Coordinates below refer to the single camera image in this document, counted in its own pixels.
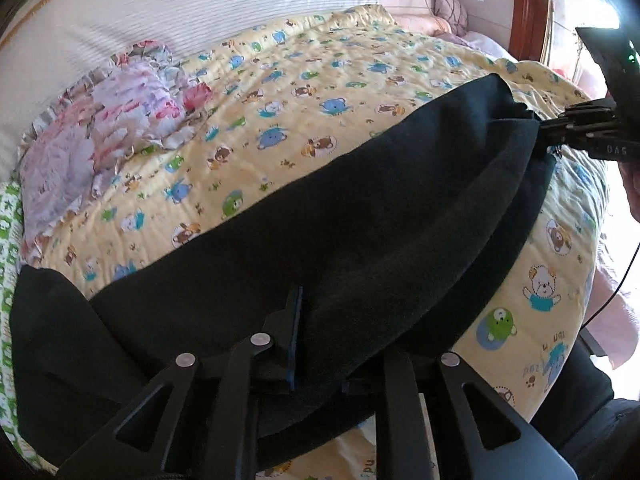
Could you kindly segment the black pants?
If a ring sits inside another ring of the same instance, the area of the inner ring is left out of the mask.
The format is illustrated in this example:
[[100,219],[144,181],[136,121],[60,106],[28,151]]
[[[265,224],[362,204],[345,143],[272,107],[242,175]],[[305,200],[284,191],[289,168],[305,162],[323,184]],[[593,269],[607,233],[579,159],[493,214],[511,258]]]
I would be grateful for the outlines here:
[[295,389],[260,404],[260,468],[373,412],[374,359],[453,346],[518,258],[553,174],[539,120],[489,75],[91,298],[24,266],[10,314],[20,435],[69,458],[178,354],[219,356],[300,289]]

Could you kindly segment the yellow bear print quilt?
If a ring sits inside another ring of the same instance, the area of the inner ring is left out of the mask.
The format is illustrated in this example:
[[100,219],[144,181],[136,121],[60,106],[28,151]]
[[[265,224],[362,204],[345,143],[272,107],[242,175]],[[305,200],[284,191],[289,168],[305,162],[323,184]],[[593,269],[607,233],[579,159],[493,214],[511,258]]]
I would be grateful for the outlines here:
[[[545,118],[584,99],[544,66],[422,36],[378,6],[273,23],[178,62],[214,92],[195,136],[175,150],[134,154],[102,196],[58,225],[34,261],[87,297],[473,79],[500,76]],[[456,343],[526,418],[573,347],[605,202],[602,162],[562,148],[513,268]]]

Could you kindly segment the floral ruffled pillow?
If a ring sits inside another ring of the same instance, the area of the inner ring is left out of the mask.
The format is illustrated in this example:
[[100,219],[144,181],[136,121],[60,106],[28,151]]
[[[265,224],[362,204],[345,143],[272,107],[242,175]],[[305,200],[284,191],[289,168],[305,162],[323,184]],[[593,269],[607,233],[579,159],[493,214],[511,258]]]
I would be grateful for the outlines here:
[[21,260],[40,260],[58,225],[102,196],[134,154],[190,141],[213,95],[152,40],[112,55],[68,87],[32,122],[18,148]]

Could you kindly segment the green white checked pillow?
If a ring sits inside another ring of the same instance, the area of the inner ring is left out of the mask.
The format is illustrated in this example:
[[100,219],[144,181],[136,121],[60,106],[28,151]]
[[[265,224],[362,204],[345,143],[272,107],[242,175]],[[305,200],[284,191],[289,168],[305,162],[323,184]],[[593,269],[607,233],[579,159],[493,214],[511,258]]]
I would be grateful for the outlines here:
[[18,456],[24,458],[36,469],[55,474],[56,467],[40,457],[18,432],[10,313],[17,281],[18,250],[22,236],[23,211],[20,185],[14,180],[2,182],[0,210],[1,429]]

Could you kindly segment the white striped headboard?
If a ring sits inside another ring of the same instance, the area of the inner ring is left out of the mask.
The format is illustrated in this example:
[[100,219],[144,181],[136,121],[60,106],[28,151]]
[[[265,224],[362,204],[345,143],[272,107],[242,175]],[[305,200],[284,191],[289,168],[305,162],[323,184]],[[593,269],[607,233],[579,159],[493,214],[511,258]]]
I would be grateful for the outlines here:
[[289,15],[378,0],[32,0],[1,39],[1,175],[29,124],[68,86],[141,40],[187,56]]

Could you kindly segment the brown wooden door frame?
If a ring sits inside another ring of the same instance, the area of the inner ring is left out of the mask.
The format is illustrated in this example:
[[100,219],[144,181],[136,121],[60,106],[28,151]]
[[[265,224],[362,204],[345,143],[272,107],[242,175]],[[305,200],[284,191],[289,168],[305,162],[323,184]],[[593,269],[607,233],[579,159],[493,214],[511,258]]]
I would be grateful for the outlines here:
[[549,0],[513,0],[509,52],[518,60],[539,62],[547,37]]

